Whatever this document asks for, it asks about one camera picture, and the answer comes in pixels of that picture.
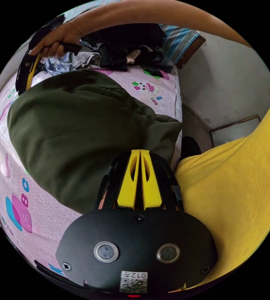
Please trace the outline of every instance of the dark green clothing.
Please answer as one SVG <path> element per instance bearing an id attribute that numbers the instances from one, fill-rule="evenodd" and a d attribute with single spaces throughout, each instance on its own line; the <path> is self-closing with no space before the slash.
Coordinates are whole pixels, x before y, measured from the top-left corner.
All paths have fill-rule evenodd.
<path id="1" fill-rule="evenodd" d="M 182 124 L 156 115 L 108 76 L 90 70 L 38 83 L 11 105 L 10 140 L 36 183 L 61 204 L 93 209 L 112 160 L 146 149 L 171 162 Z"/>

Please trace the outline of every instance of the black tool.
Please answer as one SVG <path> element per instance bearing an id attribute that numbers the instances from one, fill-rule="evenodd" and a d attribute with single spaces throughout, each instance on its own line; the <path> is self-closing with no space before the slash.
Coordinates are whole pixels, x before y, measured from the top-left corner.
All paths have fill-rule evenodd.
<path id="1" fill-rule="evenodd" d="M 40 54 L 38 54 L 37 56 L 30 55 L 30 51 L 47 34 L 49 34 L 52 30 L 54 30 L 58 26 L 62 25 L 64 21 L 65 21 L 64 14 L 60 15 L 55 19 L 53 19 L 52 21 L 50 21 L 45 26 L 41 27 L 32 37 L 29 43 L 28 50 L 22 59 L 22 62 L 19 66 L 17 76 L 16 76 L 15 88 L 19 96 L 31 87 L 36 66 L 40 61 Z M 62 43 L 62 45 L 64 46 L 65 52 L 72 52 L 74 55 L 77 55 L 82 49 L 81 45 L 69 44 L 69 43 Z"/>

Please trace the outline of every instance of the hand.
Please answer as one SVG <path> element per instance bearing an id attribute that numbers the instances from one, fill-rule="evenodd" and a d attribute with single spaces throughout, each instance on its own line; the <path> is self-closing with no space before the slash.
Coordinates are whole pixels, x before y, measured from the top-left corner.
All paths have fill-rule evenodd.
<path id="1" fill-rule="evenodd" d="M 30 52 L 30 55 L 40 53 L 42 58 L 63 57 L 64 47 L 61 43 L 79 44 L 83 34 L 77 29 L 73 22 L 67 22 L 52 30 L 46 35 Z"/>

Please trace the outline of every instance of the person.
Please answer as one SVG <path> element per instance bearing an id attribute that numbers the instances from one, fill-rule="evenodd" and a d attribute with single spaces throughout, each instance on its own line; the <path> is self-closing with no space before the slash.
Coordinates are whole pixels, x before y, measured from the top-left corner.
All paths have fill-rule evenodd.
<path id="1" fill-rule="evenodd" d="M 61 42 L 78 44 L 82 36 L 107 27 L 160 23 L 191 28 L 251 47 L 230 26 L 209 13 L 175 0 L 123 0 L 89 10 L 45 36 L 31 52 L 41 57 L 65 55 Z"/>
<path id="2" fill-rule="evenodd" d="M 144 22 L 191 28 L 251 47 L 221 20 L 191 5 L 175 0 L 123 0 L 56 28 L 31 54 L 61 57 L 61 43 L 77 44 L 80 37 L 96 30 Z M 270 109 L 251 135 L 183 159 L 175 176 L 185 211 L 210 229 L 218 250 L 217 265 L 201 286 L 242 265 L 270 231 Z"/>

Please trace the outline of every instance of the yellow plastic part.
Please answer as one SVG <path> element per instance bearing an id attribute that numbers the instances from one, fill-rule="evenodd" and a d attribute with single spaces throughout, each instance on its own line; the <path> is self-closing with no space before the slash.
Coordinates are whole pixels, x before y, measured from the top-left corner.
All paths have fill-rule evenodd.
<path id="1" fill-rule="evenodd" d="M 132 150 L 129 163 L 123 178 L 117 204 L 120 207 L 132 208 L 135 206 L 138 172 L 139 172 L 140 150 Z"/>
<path id="2" fill-rule="evenodd" d="M 35 70 L 36 70 L 36 66 L 37 66 L 39 60 L 40 60 L 40 55 L 38 54 L 38 55 L 37 55 L 37 58 L 36 58 L 36 61 L 33 63 L 32 69 L 31 69 L 31 71 L 30 71 L 30 73 L 29 73 L 29 76 L 28 76 L 28 81 L 27 81 L 26 91 L 27 91 L 27 90 L 31 87 L 31 85 L 32 85 L 32 80 L 33 80 L 34 73 L 35 73 Z"/>
<path id="3" fill-rule="evenodd" d="M 147 208 L 160 207 L 162 204 L 162 198 L 150 158 L 150 152 L 148 150 L 141 150 L 141 171 L 144 210 Z"/>

